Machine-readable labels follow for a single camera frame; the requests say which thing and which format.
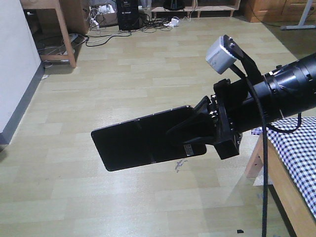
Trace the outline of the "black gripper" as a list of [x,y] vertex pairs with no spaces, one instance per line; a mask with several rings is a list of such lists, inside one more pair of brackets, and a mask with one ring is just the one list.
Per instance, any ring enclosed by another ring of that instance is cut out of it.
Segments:
[[242,133],[262,124],[258,105],[247,83],[223,79],[214,84],[217,102],[217,128],[210,118],[211,100],[204,96],[192,116],[166,132],[173,145],[208,144],[215,147],[220,159],[239,155]]

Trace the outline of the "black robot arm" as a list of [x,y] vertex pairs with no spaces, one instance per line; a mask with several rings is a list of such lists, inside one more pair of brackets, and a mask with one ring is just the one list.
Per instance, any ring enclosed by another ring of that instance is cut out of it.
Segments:
[[220,159],[239,154],[242,133],[299,114],[316,106],[316,55],[311,54],[265,74],[244,74],[231,69],[240,80],[214,84],[193,115],[166,133],[174,145],[213,145]]

